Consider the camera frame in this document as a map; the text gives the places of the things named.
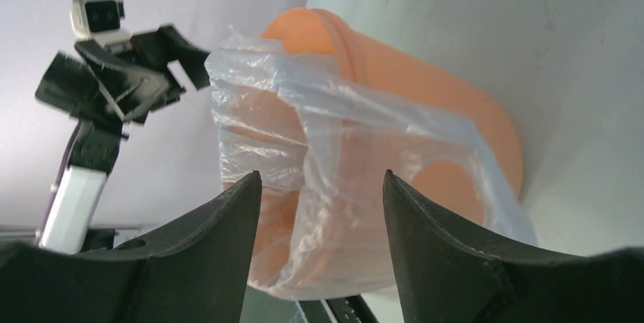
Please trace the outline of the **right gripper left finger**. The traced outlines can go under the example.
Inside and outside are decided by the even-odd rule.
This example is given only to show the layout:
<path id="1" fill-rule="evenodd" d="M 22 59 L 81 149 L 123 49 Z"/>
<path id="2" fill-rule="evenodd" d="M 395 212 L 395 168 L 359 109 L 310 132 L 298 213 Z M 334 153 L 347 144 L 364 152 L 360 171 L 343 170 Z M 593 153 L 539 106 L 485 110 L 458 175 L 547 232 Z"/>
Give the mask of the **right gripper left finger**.
<path id="1" fill-rule="evenodd" d="M 237 322 L 260 213 L 259 172 L 111 250 L 1 247 L 3 322 Z"/>

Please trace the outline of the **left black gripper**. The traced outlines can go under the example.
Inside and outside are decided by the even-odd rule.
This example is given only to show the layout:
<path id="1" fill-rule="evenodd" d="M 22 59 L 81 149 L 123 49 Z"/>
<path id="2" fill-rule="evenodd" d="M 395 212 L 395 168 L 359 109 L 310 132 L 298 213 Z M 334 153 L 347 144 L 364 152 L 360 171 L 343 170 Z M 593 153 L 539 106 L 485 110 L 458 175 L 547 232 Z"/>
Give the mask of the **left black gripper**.
<path id="1" fill-rule="evenodd" d="M 210 85 L 204 64 L 210 52 L 190 43 L 171 24 L 108 46 L 78 40 L 74 49 L 78 57 L 55 55 L 35 97 L 77 119 L 145 123 L 149 113 L 185 93 L 168 68 L 170 62 L 179 62 L 197 90 Z"/>

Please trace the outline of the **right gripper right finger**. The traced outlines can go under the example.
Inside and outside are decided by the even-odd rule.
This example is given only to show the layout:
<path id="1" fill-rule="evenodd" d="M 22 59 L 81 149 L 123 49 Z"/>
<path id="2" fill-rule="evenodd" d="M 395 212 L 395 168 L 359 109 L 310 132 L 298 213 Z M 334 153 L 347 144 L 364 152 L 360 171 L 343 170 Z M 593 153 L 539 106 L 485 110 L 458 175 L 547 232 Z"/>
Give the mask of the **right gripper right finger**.
<path id="1" fill-rule="evenodd" d="M 494 233 L 391 171 L 384 216 L 407 322 L 641 322 L 643 250 L 582 257 Z"/>

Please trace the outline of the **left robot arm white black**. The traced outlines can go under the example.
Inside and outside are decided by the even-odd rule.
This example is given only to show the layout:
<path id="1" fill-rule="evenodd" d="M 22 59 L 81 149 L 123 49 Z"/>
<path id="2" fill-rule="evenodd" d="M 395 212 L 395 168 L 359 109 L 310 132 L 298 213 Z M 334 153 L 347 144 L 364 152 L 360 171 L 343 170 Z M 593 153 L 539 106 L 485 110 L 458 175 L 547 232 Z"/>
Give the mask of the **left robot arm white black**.
<path id="1" fill-rule="evenodd" d="M 35 92 L 40 102 L 77 120 L 38 235 L 41 248 L 63 254 L 81 250 L 127 138 L 125 125 L 144 124 L 150 113 L 178 102 L 185 92 L 169 64 L 179 63 L 197 89 L 210 83 L 209 52 L 172 25 L 94 33 L 78 40 L 74 50 L 55 55 Z"/>

